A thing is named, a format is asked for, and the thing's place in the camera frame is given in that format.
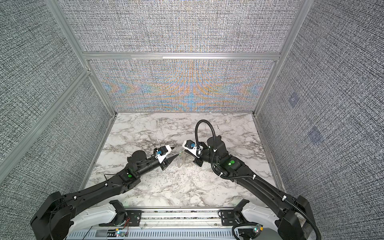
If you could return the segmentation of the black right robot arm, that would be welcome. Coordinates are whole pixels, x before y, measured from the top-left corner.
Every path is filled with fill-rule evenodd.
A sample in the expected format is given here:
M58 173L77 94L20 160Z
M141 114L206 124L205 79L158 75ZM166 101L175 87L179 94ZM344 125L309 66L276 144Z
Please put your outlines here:
M322 239L309 201L285 193L262 179L245 162L229 154L221 136L210 137L207 143L186 140L183 148L194 156L196 165L209 163L218 177L242 186L267 205L277 216L273 225L283 240L306 240L311 232L315 232L318 240Z

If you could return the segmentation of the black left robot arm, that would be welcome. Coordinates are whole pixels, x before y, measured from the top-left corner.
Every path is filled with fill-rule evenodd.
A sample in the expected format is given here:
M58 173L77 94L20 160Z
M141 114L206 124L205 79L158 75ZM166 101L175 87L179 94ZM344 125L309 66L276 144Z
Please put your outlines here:
M141 176L156 169L165 170L178 155L170 156L166 146L151 157L135 151L126 166L109 179L81 191L50 194L32 217L30 224L38 240L63 240L75 228L75 218L92 206L128 192L141 182Z

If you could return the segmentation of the silver keyring with rings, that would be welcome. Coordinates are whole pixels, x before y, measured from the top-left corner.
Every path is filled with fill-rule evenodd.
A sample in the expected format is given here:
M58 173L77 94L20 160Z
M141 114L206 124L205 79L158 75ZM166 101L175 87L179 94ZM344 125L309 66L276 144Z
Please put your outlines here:
M183 153L179 153L178 157L177 157L177 167L180 169L184 164L184 154Z

